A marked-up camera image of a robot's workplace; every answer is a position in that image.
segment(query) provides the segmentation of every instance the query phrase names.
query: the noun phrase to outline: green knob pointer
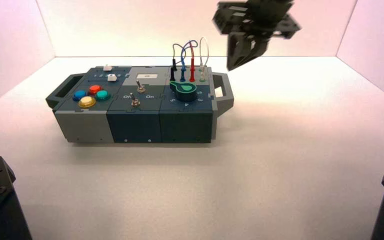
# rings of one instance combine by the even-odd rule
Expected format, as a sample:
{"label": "green knob pointer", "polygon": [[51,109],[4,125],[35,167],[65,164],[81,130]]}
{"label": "green knob pointer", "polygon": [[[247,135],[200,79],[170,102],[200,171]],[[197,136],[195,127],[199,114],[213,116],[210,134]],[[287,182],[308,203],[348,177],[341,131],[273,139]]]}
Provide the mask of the green knob pointer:
{"label": "green knob pointer", "polygon": [[170,89],[176,99],[182,102],[192,102],[197,99],[197,86],[189,82],[170,81]]}

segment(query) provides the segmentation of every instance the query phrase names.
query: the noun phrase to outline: red cable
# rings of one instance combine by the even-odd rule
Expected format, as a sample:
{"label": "red cable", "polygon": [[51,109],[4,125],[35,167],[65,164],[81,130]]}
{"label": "red cable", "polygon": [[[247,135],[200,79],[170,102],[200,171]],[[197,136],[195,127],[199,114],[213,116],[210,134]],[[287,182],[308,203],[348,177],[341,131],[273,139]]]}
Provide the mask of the red cable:
{"label": "red cable", "polygon": [[195,55],[194,55],[194,48],[192,47],[192,42],[189,42],[190,51],[192,52],[192,60],[190,62],[190,79],[189,82],[195,82]]}

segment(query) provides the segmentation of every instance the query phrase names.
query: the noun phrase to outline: small white button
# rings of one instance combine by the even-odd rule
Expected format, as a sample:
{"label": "small white button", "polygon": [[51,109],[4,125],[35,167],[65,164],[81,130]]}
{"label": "small white button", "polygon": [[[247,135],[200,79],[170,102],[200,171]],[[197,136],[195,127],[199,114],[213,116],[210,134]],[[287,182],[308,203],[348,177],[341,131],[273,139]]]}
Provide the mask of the small white button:
{"label": "small white button", "polygon": [[104,70],[105,72],[109,72],[109,71],[113,70],[113,67],[112,67],[112,66],[105,65],[105,66],[103,66],[103,70]]}
{"label": "small white button", "polygon": [[115,82],[117,81],[117,76],[115,74],[108,74],[107,80],[108,82]]}

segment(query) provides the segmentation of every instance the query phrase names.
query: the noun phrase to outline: green button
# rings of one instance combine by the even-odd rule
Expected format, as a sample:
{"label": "green button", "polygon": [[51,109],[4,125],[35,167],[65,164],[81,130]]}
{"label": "green button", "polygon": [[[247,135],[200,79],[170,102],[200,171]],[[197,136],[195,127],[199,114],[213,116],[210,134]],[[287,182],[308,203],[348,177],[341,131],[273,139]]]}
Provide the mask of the green button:
{"label": "green button", "polygon": [[182,85],[181,88],[184,90],[184,91],[190,91],[193,89],[192,86],[189,86],[189,85]]}
{"label": "green button", "polygon": [[101,90],[96,93],[95,98],[97,101],[105,101],[110,98],[110,94],[105,90]]}

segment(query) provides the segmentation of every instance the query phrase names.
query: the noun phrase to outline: blue button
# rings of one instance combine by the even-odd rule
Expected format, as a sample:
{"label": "blue button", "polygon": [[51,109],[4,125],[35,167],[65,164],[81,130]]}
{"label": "blue button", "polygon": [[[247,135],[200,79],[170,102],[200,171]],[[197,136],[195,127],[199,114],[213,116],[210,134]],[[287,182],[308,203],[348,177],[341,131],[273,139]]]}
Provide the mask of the blue button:
{"label": "blue button", "polygon": [[79,90],[79,91],[76,91],[73,95],[73,100],[78,102],[80,101],[80,99],[82,99],[83,97],[86,97],[87,94],[86,94],[86,91],[83,91],[83,90]]}
{"label": "blue button", "polygon": [[95,98],[97,101],[105,101],[110,98],[110,94],[105,90],[101,90],[96,93]]}

